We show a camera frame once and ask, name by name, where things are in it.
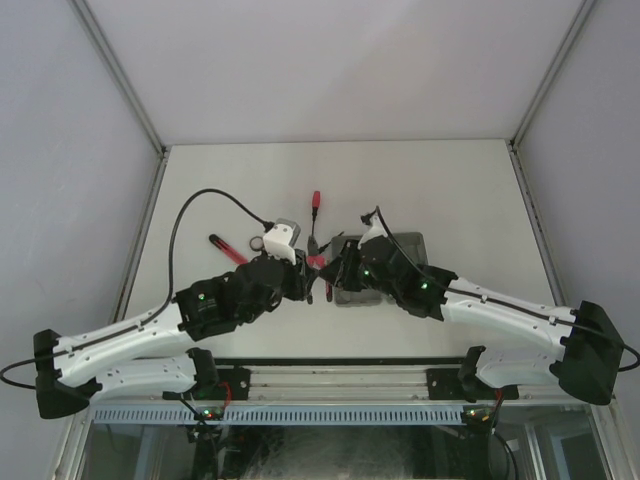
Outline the grey plastic tool case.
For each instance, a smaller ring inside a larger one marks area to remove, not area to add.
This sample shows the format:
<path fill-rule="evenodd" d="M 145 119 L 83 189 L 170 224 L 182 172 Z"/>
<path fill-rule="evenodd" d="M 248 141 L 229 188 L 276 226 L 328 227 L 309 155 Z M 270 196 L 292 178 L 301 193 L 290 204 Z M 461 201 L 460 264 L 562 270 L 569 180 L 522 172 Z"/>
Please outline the grey plastic tool case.
<path fill-rule="evenodd" d="M 393 236 L 415 264 L 427 263 L 424 237 L 420 232 L 400 232 L 394 233 Z M 329 243 L 330 259 L 336 259 L 346 243 L 352 242 L 358 245 L 360 238 L 360 235 L 334 236 Z M 373 268 L 374 280 L 389 282 L 397 274 L 413 271 L 408 260 L 390 240 L 383 242 L 374 239 L 367 243 L 363 251 L 365 254 L 363 265 Z M 333 301 L 341 308 L 373 307 L 394 302 L 385 291 L 362 289 L 354 292 L 338 287 L 333 288 Z"/>

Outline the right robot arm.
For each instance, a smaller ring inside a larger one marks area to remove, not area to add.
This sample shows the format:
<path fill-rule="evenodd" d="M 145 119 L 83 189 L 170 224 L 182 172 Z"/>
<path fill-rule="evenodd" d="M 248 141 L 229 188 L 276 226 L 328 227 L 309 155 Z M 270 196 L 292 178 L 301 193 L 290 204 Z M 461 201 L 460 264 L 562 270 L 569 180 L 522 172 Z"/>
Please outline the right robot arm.
<path fill-rule="evenodd" d="M 546 306 L 502 295 L 452 271 L 415 263 L 392 240 L 348 241 L 320 277 L 349 292 L 375 290 L 418 318 L 494 330 L 530 342 L 530 350 L 471 347 L 461 391 L 480 399 L 505 386 L 556 384 L 570 396 L 607 405 L 621 370 L 624 342 L 606 311 Z"/>

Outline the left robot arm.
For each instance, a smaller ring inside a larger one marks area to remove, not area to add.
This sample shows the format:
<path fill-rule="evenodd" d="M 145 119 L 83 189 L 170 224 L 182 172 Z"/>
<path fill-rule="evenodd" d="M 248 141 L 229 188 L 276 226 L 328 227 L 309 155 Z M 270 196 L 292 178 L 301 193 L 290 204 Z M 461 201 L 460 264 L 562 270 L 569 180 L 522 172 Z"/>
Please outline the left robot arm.
<path fill-rule="evenodd" d="M 37 333 L 40 417 L 63 418 L 117 396 L 211 398 L 219 374 L 212 353 L 197 342 L 252 323 L 284 299 L 306 300 L 316 277 L 304 260 L 262 254 L 233 272 L 195 282 L 156 312 L 76 336 Z"/>

